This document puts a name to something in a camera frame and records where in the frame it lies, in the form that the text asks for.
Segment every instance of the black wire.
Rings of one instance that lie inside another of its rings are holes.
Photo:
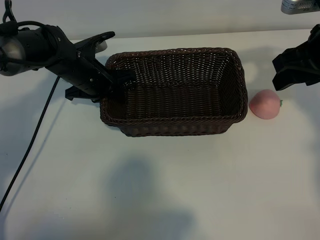
[[[33,145],[34,142],[35,142],[35,139],[36,139],[36,136],[37,136],[37,134],[38,134],[40,125],[41,125],[41,123],[42,123],[42,120],[44,119],[45,113],[46,113],[47,108],[48,108],[48,106],[49,106],[50,100],[51,100],[51,98],[52,98],[52,96],[53,96],[53,94],[54,94],[54,91],[55,91],[55,89],[56,89],[56,86],[57,86],[57,84],[58,84],[58,82],[59,82],[59,79],[60,79],[60,77],[58,76],[58,77],[56,78],[54,84],[53,84],[53,87],[52,87],[52,89],[51,89],[51,92],[50,92],[50,94],[49,94],[49,96],[48,96],[48,99],[46,100],[46,103],[45,103],[45,105],[44,105],[44,108],[43,108],[43,110],[42,110],[42,113],[41,113],[40,119],[39,119],[39,121],[38,121],[38,124],[36,125],[36,128],[35,128],[35,131],[34,131],[34,133],[33,133],[33,136],[32,136],[32,139],[31,139],[31,141],[30,141],[30,144],[29,144],[29,146],[28,146],[28,148],[27,148],[27,150],[26,150],[26,152],[25,152],[25,154],[24,154],[24,157],[23,157],[23,159],[22,159],[22,161],[21,161],[18,169],[16,170],[16,172],[15,172],[15,174],[14,174],[14,176],[13,176],[13,178],[12,178],[10,184],[9,184],[9,187],[7,188],[7,190],[6,190],[6,192],[5,192],[4,196],[3,196],[3,199],[2,199],[2,201],[1,201],[1,203],[0,203],[0,212],[1,212],[2,207],[3,207],[4,204],[5,204],[5,201],[6,201],[7,197],[8,197],[8,195],[9,195],[9,192],[10,192],[12,186],[13,186],[14,183],[15,183],[15,180],[16,180],[16,178],[17,178],[20,170],[22,169],[22,167],[23,167],[23,165],[24,165],[24,163],[25,163],[25,161],[26,161],[26,159],[27,159],[27,157],[28,157],[28,155],[29,155],[29,152],[30,152],[30,150],[31,150],[31,148],[32,148],[32,145]]]
[[[6,22],[7,17],[9,17],[10,21],[17,22],[13,12],[12,12],[12,1],[11,0],[4,0],[5,12],[2,18],[3,23]]]

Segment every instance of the woven texture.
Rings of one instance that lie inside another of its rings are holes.
[[[244,70],[231,49],[124,52],[106,67],[136,74],[125,103],[100,101],[101,120],[127,136],[221,134],[247,114]]]

